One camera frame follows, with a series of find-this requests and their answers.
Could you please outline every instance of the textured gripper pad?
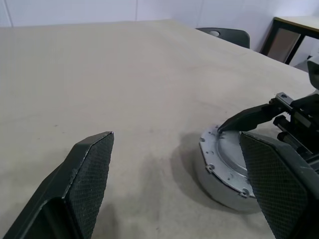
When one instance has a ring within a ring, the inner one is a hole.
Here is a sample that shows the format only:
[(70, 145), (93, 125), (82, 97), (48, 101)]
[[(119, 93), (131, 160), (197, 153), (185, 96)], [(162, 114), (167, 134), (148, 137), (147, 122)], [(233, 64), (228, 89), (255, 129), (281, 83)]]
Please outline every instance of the textured gripper pad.
[(91, 146), (66, 196), (84, 239), (91, 238), (104, 197), (112, 146), (112, 134)]
[(272, 146), (244, 134), (240, 145), (254, 194), (274, 236), (289, 238), (307, 206), (306, 190)]

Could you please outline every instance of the black metal frame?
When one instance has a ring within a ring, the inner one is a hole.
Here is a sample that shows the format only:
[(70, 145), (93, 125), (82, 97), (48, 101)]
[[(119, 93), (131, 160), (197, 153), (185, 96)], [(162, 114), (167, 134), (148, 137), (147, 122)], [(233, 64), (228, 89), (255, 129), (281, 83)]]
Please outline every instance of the black metal frame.
[(298, 33), (300, 34), (297, 42), (295, 43), (294, 47), (292, 48), (292, 50), (290, 51), (287, 59), (285, 60), (285, 64), (290, 64), (291, 60), (293, 59), (295, 53), (297, 52), (298, 48), (300, 47), (303, 39), (305, 38), (305, 36), (309, 36), (309, 37), (312, 37), (312, 38), (315, 38), (315, 39), (319, 39), (319, 33), (315, 30), (311, 30), (311, 29), (308, 29), (308, 28), (305, 28), (305, 27), (302, 27), (302, 26), (297, 26), (297, 25), (292, 25), (290, 23), (287, 23), (287, 22), (283, 22), (283, 21), (279, 21), (277, 19), (274, 19), (273, 20), (273, 24), (272, 24), (272, 27), (271, 27), (271, 30), (268, 34), (268, 37), (264, 43), (264, 46), (262, 48), (262, 50), (260, 51), (261, 54), (267, 56), (270, 49), (271, 49), (271, 46), (275, 40), (275, 37), (278, 33), (278, 30), (279, 29), (285, 29), (285, 30), (288, 30), (288, 31), (292, 31), (292, 32), (295, 32), (295, 33)]

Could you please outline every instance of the table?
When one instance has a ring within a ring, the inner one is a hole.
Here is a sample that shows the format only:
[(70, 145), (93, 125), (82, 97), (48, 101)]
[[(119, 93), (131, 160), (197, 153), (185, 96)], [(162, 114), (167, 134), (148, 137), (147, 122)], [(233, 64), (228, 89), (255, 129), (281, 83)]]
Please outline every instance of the table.
[(192, 161), (208, 126), (281, 91), (311, 93), (305, 72), (172, 20), (0, 36), (0, 236), (76, 142), (112, 130), (92, 238), (274, 238), (261, 213), (209, 199)]
[(319, 39), (319, 17), (315, 16), (281, 16), (274, 17), (272, 28), (268, 34), (267, 40), (260, 53), (268, 55), (270, 48), (275, 40), (278, 30), (282, 28), (300, 34), (295, 45), (291, 49), (286, 64), (289, 64), (301, 45), (305, 36)]

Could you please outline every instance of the desk leg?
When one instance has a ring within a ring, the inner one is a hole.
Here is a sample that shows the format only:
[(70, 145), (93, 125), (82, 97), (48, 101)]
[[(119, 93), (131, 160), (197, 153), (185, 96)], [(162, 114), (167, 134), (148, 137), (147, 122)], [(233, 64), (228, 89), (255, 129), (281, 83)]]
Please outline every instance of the desk leg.
[(302, 41), (304, 40), (305, 35), (300, 35), (297, 42), (295, 43), (294, 47), (292, 48), (291, 52), (289, 53), (289, 56), (287, 57), (285, 64), (289, 65), (291, 60), (293, 59), (295, 53), (297, 52), (298, 48), (300, 47)]
[(271, 27), (269, 34), (268, 34), (267, 40), (265, 41), (265, 44), (260, 51), (261, 54), (263, 54), (265, 56), (268, 55), (270, 48), (271, 48), (271, 45), (273, 44), (275, 37), (277, 35), (277, 32), (279, 30), (279, 25), (280, 24), (276, 20), (273, 21), (273, 25)]

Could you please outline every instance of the chair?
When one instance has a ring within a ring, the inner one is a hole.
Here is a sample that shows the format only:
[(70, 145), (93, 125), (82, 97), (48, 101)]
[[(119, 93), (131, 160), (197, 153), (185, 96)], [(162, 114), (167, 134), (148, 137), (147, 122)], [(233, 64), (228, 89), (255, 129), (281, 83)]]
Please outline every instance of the chair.
[(203, 27), (203, 28), (197, 28), (197, 30), (200, 30), (212, 36), (216, 36), (225, 41), (229, 41), (238, 46), (250, 48), (249, 34), (243, 30), (217, 28), (217, 27)]

